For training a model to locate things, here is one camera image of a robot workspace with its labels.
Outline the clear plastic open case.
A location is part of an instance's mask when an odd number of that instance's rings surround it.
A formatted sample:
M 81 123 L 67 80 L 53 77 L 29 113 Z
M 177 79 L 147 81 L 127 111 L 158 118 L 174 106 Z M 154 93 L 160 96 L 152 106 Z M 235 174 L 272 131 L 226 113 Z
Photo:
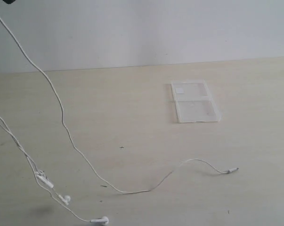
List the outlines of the clear plastic open case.
M 219 122 L 221 113 L 204 80 L 170 83 L 179 123 Z

